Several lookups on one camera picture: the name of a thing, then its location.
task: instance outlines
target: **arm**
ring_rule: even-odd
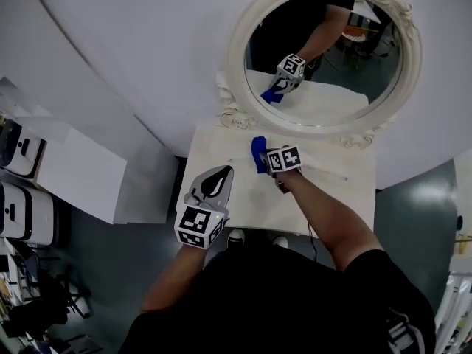
[[[341,37],[349,20],[350,11],[336,5],[327,5],[324,21],[316,27],[297,55],[307,63],[328,50]]]
[[[183,245],[170,266],[148,291],[142,311],[155,312],[174,305],[189,290],[204,267],[206,255],[204,249]]]
[[[278,173],[277,178],[295,197],[321,242],[344,271],[358,255],[382,249],[365,222],[349,207],[329,196],[296,171]]]

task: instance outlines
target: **floor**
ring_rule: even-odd
[[[168,222],[162,225],[111,226],[77,209],[72,210],[71,240],[66,249],[54,249],[63,261],[77,266],[91,290],[90,319],[70,318],[55,325],[55,337],[88,334],[105,350],[116,353],[139,312],[146,290],[178,251],[173,220],[180,177],[173,191]],[[436,310],[448,273],[454,245],[457,211],[454,163],[448,162],[424,175],[377,194],[375,233],[392,259],[426,295]],[[211,257],[226,246],[227,229],[210,249]],[[312,258],[306,237],[288,236],[291,249]],[[333,266],[326,249],[317,243],[318,261]]]

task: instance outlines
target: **gray floor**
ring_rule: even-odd
[[[311,80],[365,94],[369,103],[373,103],[392,82],[398,67],[399,49],[392,47],[390,41],[388,29],[369,57],[361,57],[342,45],[332,46],[323,54],[321,66]]]
[[[415,190],[429,185],[455,190],[454,164],[391,187],[378,194],[375,232],[393,260],[437,308],[447,277],[452,253],[456,207],[449,198],[418,198]],[[179,245],[173,231],[174,208],[163,225],[111,226],[77,209],[72,210],[71,240],[66,249],[55,251],[63,258],[55,270],[72,264],[91,290],[89,302],[94,315],[87,320],[69,319],[55,325],[54,337],[88,334],[105,353],[116,353],[139,306]],[[226,246],[229,229],[220,235],[209,257]],[[306,237],[288,236],[290,247],[312,258]],[[317,243],[318,261],[333,266],[330,255]]]

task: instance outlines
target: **white box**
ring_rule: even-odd
[[[226,216],[222,212],[203,209],[199,206],[180,204],[174,225],[180,243],[208,249],[223,231]]]
[[[272,173],[285,172],[303,165],[297,145],[267,152],[267,157]]]

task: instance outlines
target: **blue sponge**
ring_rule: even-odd
[[[258,136],[253,138],[251,144],[252,157],[254,157],[254,162],[256,163],[257,173],[267,173],[267,165],[263,163],[260,159],[259,154],[267,152],[267,140],[264,136]]]
[[[280,101],[282,101],[283,94],[275,94],[274,92],[275,92],[275,90],[273,88],[270,88],[267,91],[265,91],[264,93],[262,93],[260,96],[269,105],[270,105],[270,103],[279,103]]]

